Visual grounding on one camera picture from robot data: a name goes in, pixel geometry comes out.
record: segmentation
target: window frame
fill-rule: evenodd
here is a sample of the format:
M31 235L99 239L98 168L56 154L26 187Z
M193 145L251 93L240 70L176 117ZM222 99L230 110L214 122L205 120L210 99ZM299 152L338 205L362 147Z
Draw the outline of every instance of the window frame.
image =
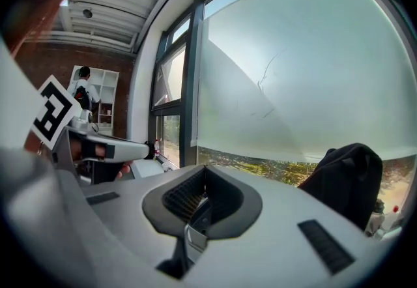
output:
M407 11L404 7L404 4L401 2L401 0L375 0L377 3L382 3L384 4L389 11L392 13L392 16L394 18L394 20L396 20L399 25L401 26L401 29L403 30L404 34L407 37L407 40L409 42L411 42L412 44L412 50L416 51L417 50L417 45L415 43L413 43L415 41L415 39L413 38L414 33L412 32L412 28L409 26L409 21L411 22L412 25L414 25L411 16L409 15L408 18L406 18L402 11L400 11L397 8L397 5L400 5L401 7L404 8L405 11Z
M148 138L151 141L156 139L157 124L156 117L164 117L168 115L180 116L180 166L193 165L197 163L197 147L191 146L191 132L192 121L189 116L193 111L194 99L194 83L195 80L195 65L197 64L197 47L200 43L197 42L197 37L200 35L201 28L199 27L203 21L204 16L204 2L202 0L194 0L193 4L184 11L184 13L175 20L168 30L162 33L156 54L155 66L152 74L151 97L149 103L149 127ZM187 31L173 42L173 35L175 31L190 20ZM182 69L182 86L181 97L171 102L153 105L155 79L158 75L158 69L169 60L175 53L185 46L184 66ZM166 157L160 155L157 157L161 163L170 162Z

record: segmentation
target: brick wall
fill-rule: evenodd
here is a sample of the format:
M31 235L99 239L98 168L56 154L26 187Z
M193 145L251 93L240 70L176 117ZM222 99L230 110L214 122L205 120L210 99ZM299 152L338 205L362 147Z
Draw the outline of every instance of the brick wall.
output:
M114 107L113 135L126 138L130 79L134 58L94 48L64 44L24 44L16 56L25 75L38 89L54 75L65 87L70 83L74 66L89 66L119 73Z

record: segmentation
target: black rubber strip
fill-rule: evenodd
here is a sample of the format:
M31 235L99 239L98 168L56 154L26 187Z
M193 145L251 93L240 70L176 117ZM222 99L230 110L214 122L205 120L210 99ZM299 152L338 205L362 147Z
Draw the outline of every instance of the black rubber strip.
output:
M336 242L319 222L310 220L299 223L298 226L332 275L354 262L354 258Z
M120 195L116 192L109 192L104 194L94 195L92 197L88 197L86 200L90 206L97 205L99 203L103 203L106 201L110 201L113 199L118 198Z

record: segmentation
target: ceiling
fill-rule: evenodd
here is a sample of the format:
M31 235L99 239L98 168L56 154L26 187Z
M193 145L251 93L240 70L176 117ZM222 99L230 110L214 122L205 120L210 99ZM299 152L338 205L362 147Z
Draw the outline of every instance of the ceiling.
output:
M134 54L137 36L157 0L68 0L50 32L38 42L57 42ZM86 18L84 10L93 16Z

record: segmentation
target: white shelf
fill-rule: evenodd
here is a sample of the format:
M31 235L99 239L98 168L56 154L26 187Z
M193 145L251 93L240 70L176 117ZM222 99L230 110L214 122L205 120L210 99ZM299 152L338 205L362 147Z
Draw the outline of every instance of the white shelf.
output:
M71 82L79 80L79 70L81 66L74 66L71 76ZM114 114L114 103L117 89L117 80L119 79L119 73L110 70L91 68L90 67L90 78L89 83L94 85L97 93L100 95L101 104L98 107L99 111L111 111L111 114L100 113L98 114L97 125L99 127L98 132L109 136L113 135L113 114ZM111 121L103 126L102 119L105 121Z
M103 102L111 102L113 103L115 96L115 88L114 87L102 87L102 92L100 93L100 98Z
M119 73L118 72L110 72L107 71L104 74L104 81L103 81L103 85L105 85L106 87L115 87L116 83L117 83L117 78L119 77Z

